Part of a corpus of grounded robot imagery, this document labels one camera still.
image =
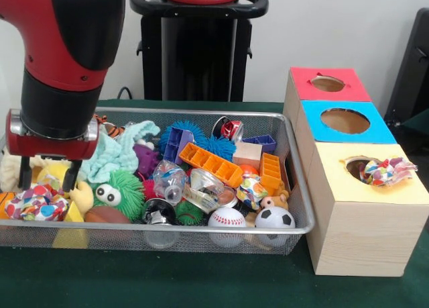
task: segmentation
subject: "green fuzzy toy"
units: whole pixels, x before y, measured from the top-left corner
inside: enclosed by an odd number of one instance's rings
[[[94,206],[108,205],[128,217],[130,221],[141,218],[145,196],[140,180],[126,170],[116,170],[109,182],[96,185]]]
[[[203,212],[194,204],[187,201],[176,206],[177,220],[183,225],[197,225],[201,222]]]

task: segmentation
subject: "black and white soccer ball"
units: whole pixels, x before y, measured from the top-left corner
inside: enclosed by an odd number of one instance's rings
[[[294,229],[295,220],[292,214],[282,207],[268,207],[258,214],[255,226],[261,229]],[[280,247],[286,244],[289,235],[259,234],[259,240],[266,246]]]

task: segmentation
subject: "stacked wooden boxes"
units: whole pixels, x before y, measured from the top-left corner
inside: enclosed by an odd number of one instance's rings
[[[352,157],[406,157],[356,73],[292,68],[284,114],[316,214],[307,235],[315,273],[401,276],[429,215],[429,194],[415,173],[376,187],[347,170]]]

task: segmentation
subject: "green table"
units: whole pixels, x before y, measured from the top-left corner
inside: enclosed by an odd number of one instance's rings
[[[101,101],[100,106],[281,112],[281,103]],[[315,276],[289,256],[0,248],[0,307],[427,307],[429,235],[402,278]]]

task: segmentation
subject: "googly eyes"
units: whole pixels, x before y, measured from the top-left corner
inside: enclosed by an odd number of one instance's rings
[[[117,189],[114,189],[109,184],[100,185],[96,191],[95,195],[97,199],[108,206],[118,206],[121,202],[121,192]]]

